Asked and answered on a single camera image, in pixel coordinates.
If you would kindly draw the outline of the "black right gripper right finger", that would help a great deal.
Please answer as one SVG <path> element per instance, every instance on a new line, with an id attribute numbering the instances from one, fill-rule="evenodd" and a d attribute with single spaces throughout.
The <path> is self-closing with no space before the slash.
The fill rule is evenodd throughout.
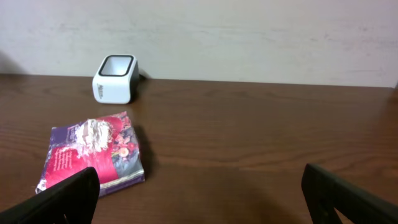
<path id="1" fill-rule="evenodd" d="M 305 166 L 301 188 L 312 222 L 339 223 L 337 212 L 353 223 L 397 224 L 397 206 L 315 164 Z"/>

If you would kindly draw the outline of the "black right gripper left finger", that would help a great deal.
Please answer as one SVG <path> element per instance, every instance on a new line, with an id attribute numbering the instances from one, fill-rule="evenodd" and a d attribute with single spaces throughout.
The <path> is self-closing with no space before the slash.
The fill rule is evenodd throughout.
<path id="1" fill-rule="evenodd" d="M 1 212 L 1 223 L 90 224 L 99 198 L 95 168 L 87 167 L 30 199 Z"/>

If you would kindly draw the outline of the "purple red snack packet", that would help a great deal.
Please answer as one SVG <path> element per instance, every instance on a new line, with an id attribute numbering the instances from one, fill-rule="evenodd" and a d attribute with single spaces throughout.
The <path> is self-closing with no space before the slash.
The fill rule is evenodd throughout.
<path id="1" fill-rule="evenodd" d="M 125 111 L 53 127 L 35 193 L 87 167 L 97 172 L 100 197 L 145 181 L 139 141 Z"/>

